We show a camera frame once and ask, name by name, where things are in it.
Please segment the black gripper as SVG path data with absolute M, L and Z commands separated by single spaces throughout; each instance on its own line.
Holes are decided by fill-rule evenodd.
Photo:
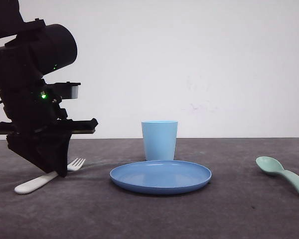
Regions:
M 73 121 L 60 107 L 62 99 L 40 76 L 0 73 L 0 99 L 10 122 L 0 122 L 0 134 L 8 134 L 8 148 L 46 173 L 67 176 L 71 134 L 95 131 L 96 119 Z M 39 143 L 32 136 L 44 135 Z

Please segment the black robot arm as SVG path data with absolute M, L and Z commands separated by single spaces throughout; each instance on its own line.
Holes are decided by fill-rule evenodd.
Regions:
M 67 175 L 73 134 L 93 133 L 96 119 L 74 121 L 60 103 L 78 97 L 78 83 L 47 84 L 43 76 L 72 64 L 77 45 L 70 31 L 42 19 L 25 22 L 16 0 L 0 0 L 0 103 L 9 122 L 0 122 L 10 150 L 46 173 Z

